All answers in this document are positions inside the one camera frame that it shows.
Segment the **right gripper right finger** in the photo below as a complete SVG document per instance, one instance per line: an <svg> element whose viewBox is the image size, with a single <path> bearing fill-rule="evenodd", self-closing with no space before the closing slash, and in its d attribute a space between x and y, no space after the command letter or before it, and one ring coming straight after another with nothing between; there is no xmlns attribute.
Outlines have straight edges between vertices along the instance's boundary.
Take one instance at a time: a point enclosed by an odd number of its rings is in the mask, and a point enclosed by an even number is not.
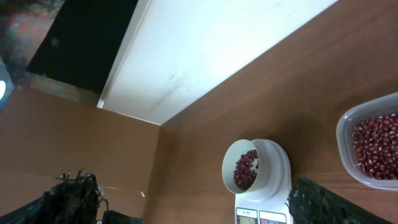
<svg viewBox="0 0 398 224"><path fill-rule="evenodd" d="M297 224L391 224L309 179L298 179L286 206Z"/></svg>

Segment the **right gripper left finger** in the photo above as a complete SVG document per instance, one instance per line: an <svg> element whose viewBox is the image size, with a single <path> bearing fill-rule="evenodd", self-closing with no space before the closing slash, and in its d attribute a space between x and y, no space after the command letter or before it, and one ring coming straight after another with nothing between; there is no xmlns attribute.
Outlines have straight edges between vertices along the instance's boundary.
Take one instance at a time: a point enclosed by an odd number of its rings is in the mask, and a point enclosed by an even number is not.
<svg viewBox="0 0 398 224"><path fill-rule="evenodd" d="M1 216L1 223L56 224L96 223L101 202L107 202L103 190L92 173L78 171L75 178L62 172L60 183L17 210Z"/></svg>

